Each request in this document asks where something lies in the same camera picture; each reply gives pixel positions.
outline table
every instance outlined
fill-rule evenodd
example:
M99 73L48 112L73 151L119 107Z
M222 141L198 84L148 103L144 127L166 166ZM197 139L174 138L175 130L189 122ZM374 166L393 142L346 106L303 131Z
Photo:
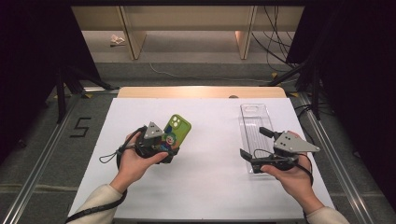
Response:
M187 98L180 91L185 91ZM169 98L172 92L177 98ZM223 98L229 94L240 98ZM300 205L277 180L249 174L246 162L239 156L239 148L243 147L238 122L241 104L265 104L274 130L294 130L304 136L290 100L280 88L140 87L121 89L119 97L108 111L72 213L92 190L110 182L117 173L115 161L102 164L99 157L114 152L125 135L141 125L154 121L162 127L173 113L178 113L192 124L179 153L170 164L150 167L142 179L129 187L116 219L207 222L303 218ZM324 204L333 207L318 167L313 159L312 162L314 191Z

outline white tabletop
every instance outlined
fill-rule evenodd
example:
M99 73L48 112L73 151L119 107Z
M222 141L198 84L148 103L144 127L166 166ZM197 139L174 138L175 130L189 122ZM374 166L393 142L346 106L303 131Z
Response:
M98 186L117 173L113 153L125 136L151 121L164 127L173 114L192 129L170 164L156 164L129 187L115 218L158 221L279 221L303 218L302 208L272 177L248 173L239 155L240 105L264 104L274 131L304 136L290 100L281 99L114 99L91 161L70 210L73 214ZM333 207L312 159L314 191Z

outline green phone case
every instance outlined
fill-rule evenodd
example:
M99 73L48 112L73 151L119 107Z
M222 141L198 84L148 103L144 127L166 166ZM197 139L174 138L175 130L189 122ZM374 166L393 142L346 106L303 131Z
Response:
M191 124L188 121L178 114L172 115L166 124L166 127L163 129L165 134L163 135L161 149L178 149L190 130Z

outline clear plastic container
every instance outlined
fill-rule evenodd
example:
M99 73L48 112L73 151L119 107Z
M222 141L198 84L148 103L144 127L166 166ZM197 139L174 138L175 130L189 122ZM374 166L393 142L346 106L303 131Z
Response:
M239 126L242 135L242 142L246 152L250 153L253 158L268 157L270 154L265 151L256 150L264 149L274 153L274 139L268 138L259 132L260 127L265 127L273 131L270 116L265 105L241 105ZM251 164L247 161L247 172L254 174Z

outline beige sweater sleeve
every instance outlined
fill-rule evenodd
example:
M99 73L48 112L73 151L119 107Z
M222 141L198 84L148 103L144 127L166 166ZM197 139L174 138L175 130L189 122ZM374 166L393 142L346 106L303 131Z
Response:
M104 205L107 203L114 203L118 199L120 199L122 194L113 189L110 185L102 185L94 190L91 195L88 197L87 201L76 211L80 212L85 209L89 209L92 207L96 207L99 205ZM116 214L117 208L109 209L106 211L94 213L87 215L85 217L81 217L72 222L72 224L81 224L81 223L95 223L95 224L105 224L111 223L113 220L114 214Z
M322 207L306 216L310 224L347 224L347 219L330 207Z

